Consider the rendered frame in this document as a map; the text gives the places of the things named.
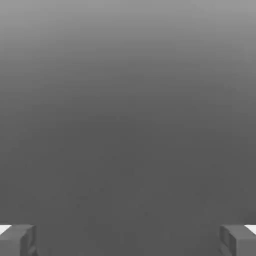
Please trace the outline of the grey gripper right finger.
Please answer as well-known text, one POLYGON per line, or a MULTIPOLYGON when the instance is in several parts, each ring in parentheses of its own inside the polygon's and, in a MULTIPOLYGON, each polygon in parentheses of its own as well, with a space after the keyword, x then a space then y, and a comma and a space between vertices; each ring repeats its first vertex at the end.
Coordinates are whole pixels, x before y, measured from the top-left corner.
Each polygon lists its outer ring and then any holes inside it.
POLYGON ((256 224, 221 225, 219 256, 256 256, 256 224))

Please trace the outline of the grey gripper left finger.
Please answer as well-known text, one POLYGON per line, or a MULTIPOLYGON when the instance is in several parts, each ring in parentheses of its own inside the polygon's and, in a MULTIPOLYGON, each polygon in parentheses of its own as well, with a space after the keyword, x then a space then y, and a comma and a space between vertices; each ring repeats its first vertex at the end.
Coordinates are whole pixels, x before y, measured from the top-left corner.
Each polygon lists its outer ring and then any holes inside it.
POLYGON ((0 256, 38 256, 37 227, 0 224, 0 256))

